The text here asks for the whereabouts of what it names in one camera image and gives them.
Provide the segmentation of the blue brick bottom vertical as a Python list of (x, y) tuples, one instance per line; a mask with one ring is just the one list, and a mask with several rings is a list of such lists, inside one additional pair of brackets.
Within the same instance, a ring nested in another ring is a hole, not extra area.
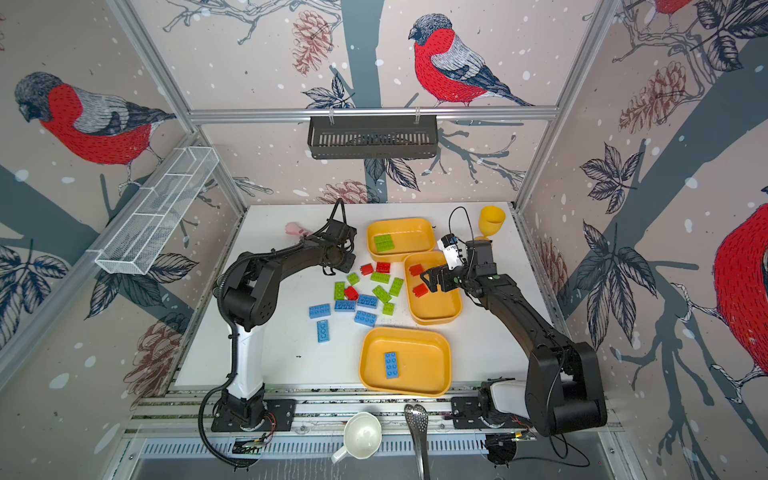
[(325, 343), (330, 341), (330, 327), (327, 319), (318, 320), (316, 322), (317, 341), (319, 343)]

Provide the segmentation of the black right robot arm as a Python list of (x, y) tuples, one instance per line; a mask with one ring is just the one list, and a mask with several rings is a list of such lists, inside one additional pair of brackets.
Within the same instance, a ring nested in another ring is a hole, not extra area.
[(420, 278), (432, 293), (462, 289), (513, 335), (528, 359), (523, 400), (533, 427), (555, 436), (604, 426), (607, 407), (595, 350), (556, 330), (512, 277), (497, 272), (491, 241), (465, 242), (447, 234), (438, 248), (446, 263)]

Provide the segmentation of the blue brick horizontal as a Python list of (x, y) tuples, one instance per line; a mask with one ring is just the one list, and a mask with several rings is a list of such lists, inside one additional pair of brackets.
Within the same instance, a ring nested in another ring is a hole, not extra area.
[(329, 317), (331, 313), (331, 306), (328, 303), (310, 306), (308, 309), (308, 316), (312, 320)]

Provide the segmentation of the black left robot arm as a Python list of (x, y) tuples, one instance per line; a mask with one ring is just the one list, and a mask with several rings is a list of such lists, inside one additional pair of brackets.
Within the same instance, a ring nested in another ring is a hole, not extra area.
[(347, 221), (345, 202), (334, 203), (326, 223), (303, 236), (296, 245), (264, 253), (244, 252), (217, 280), (214, 297), (218, 312), (230, 329), (231, 367), (225, 382), (208, 392), (198, 419), (204, 419), (210, 397), (214, 432), (288, 430), (292, 411), (272, 411), (265, 400), (262, 368), (266, 324), (277, 310), (281, 282), (308, 268), (326, 276), (349, 273), (354, 265), (356, 228)]

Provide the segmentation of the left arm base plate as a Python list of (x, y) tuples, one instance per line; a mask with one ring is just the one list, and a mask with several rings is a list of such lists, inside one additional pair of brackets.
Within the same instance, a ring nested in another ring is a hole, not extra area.
[(246, 401), (228, 396), (215, 404), (213, 432), (287, 432), (291, 430), (297, 402), (293, 399)]

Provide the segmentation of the green upturned long brick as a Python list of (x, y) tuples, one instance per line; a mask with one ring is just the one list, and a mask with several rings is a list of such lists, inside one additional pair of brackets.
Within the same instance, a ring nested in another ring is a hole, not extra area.
[(346, 283), (345, 282), (335, 282), (334, 283), (334, 293), (333, 297), (335, 301), (338, 300), (345, 300), (346, 299)]

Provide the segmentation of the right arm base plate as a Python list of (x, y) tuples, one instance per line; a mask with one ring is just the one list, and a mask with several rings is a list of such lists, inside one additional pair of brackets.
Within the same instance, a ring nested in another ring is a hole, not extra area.
[(528, 430), (531, 422), (512, 413), (499, 412), (488, 399), (464, 396), (450, 399), (451, 411), (449, 419), (456, 430), (473, 429), (515, 429)]

